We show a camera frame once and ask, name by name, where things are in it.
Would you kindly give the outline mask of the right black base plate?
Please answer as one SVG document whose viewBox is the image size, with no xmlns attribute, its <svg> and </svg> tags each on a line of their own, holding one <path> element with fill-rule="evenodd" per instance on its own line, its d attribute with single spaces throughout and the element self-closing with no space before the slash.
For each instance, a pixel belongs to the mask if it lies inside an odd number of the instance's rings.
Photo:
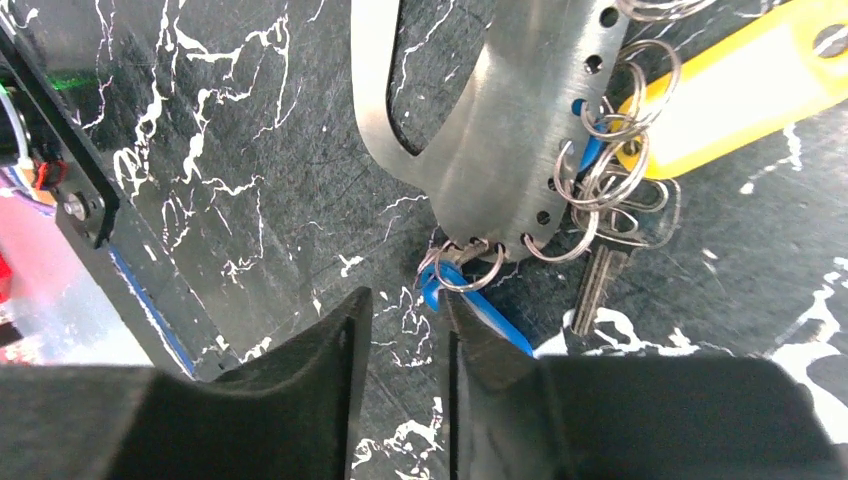
<svg viewBox="0 0 848 480">
<path fill-rule="evenodd" d="M 1 8 L 1 178 L 50 213 L 51 252 L 25 260 L 48 284 L 14 302 L 49 362 L 151 364 L 211 381 L 239 365 L 197 291 L 139 213 L 146 166 L 120 140 L 132 86 L 110 1 Z"/>
</svg>

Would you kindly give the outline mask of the blue key tag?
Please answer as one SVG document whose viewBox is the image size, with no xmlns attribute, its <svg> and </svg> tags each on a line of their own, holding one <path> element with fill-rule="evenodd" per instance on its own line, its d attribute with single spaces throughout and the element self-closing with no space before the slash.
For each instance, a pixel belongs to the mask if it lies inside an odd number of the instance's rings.
<svg viewBox="0 0 848 480">
<path fill-rule="evenodd" d="M 544 255 L 535 246 L 530 234 L 524 233 L 521 236 L 521 242 L 525 244 L 532 256 L 549 263 L 571 261 L 589 251 L 592 242 L 598 237 L 600 226 L 601 213 L 594 208 L 591 201 L 582 200 L 580 195 L 589 191 L 588 175 L 601 169 L 599 162 L 600 158 L 604 156 L 602 150 L 609 144 L 603 136 L 611 130 L 609 124 L 614 109 L 609 101 L 603 98 L 600 113 L 592 115 L 588 112 L 586 101 L 579 99 L 575 102 L 573 111 L 578 113 L 587 124 L 587 130 L 590 133 L 587 146 L 583 150 L 578 163 L 577 175 L 582 180 L 566 181 L 563 179 L 563 167 L 566 160 L 575 155 L 574 142 L 565 140 L 560 147 L 554 165 L 551 185 L 567 201 L 571 211 L 582 211 L 588 215 L 588 224 L 581 229 L 583 235 L 577 245 L 568 252 L 555 257 Z M 438 293 L 457 293 L 462 305 L 470 311 L 474 318 L 488 326 L 508 343 L 517 347 L 519 351 L 535 357 L 537 351 L 532 347 L 529 340 L 479 293 L 479 290 L 497 273 L 502 261 L 498 259 L 489 275 L 476 283 L 467 282 L 461 272 L 461 265 L 469 261 L 473 255 L 486 253 L 489 250 L 490 248 L 486 243 L 478 241 L 465 250 L 459 250 L 454 244 L 447 242 L 443 246 L 429 251 L 418 270 L 419 277 L 423 279 L 422 295 L 428 306 L 438 310 L 440 308 L 436 299 Z"/>
</svg>

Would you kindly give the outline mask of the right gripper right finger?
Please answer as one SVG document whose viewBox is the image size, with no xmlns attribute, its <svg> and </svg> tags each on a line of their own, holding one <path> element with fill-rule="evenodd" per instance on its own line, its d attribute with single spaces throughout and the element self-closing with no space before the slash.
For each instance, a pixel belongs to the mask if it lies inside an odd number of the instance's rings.
<svg viewBox="0 0 848 480">
<path fill-rule="evenodd" d="M 534 358 L 451 291 L 454 479 L 843 479 L 846 466 L 779 366 L 731 356 Z"/>
</svg>

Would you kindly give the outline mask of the silver key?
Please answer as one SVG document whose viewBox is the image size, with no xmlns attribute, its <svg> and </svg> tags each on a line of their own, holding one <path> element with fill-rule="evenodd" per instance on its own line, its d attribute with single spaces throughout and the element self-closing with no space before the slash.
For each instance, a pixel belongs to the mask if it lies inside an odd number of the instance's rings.
<svg viewBox="0 0 848 480">
<path fill-rule="evenodd" d="M 611 284 L 627 267 L 632 248 L 611 240 L 596 240 L 584 269 L 571 320 L 575 335 L 586 336 L 592 329 Z"/>
</svg>

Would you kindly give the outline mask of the yellow key tag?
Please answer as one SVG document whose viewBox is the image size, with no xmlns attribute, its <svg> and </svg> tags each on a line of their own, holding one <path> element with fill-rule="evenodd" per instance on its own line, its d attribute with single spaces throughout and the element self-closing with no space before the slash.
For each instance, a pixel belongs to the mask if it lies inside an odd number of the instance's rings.
<svg viewBox="0 0 848 480">
<path fill-rule="evenodd" d="M 648 127 L 646 177 L 670 179 L 731 153 L 847 98 L 847 56 L 822 57 L 814 41 L 847 23 L 844 1 L 790 1 L 647 87 L 661 109 Z"/>
</svg>

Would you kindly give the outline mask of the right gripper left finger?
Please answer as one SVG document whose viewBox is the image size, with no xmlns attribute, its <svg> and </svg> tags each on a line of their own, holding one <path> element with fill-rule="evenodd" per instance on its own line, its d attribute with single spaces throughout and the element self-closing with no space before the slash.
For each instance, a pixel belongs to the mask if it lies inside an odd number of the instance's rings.
<svg viewBox="0 0 848 480">
<path fill-rule="evenodd" d="M 5 366 L 5 479 L 346 479 L 370 289 L 212 382 L 154 368 Z"/>
</svg>

